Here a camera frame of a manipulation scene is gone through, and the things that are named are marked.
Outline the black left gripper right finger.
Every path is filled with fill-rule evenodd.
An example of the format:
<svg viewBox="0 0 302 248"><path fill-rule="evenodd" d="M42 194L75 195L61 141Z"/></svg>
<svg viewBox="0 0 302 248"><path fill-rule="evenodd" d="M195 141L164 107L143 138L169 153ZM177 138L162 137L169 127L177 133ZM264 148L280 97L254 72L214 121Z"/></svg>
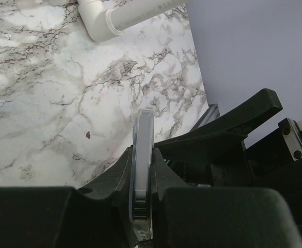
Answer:
<svg viewBox="0 0 302 248"><path fill-rule="evenodd" d="M154 151L155 247L302 247L288 204L272 189L193 187Z"/></svg>

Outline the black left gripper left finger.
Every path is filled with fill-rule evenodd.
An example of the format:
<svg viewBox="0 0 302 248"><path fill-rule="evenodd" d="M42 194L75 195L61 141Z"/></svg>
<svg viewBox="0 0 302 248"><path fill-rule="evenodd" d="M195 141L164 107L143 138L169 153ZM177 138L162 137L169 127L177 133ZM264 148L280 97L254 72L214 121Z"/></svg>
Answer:
<svg viewBox="0 0 302 248"><path fill-rule="evenodd" d="M116 188L131 156L81 189L0 187L0 247L129 247Z"/></svg>

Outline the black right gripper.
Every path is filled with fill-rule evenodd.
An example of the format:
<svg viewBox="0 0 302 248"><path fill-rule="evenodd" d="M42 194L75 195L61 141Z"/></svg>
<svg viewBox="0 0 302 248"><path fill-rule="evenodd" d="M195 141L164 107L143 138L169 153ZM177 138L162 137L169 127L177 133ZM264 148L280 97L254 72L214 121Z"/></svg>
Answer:
<svg viewBox="0 0 302 248"><path fill-rule="evenodd" d="M169 167L189 184L270 188L279 192L296 223L302 225L302 124L286 118L249 148L240 144L282 109L276 92L264 88L218 119L157 142L155 147L164 159L171 160L167 162ZM210 165L186 164L213 161Z"/></svg>

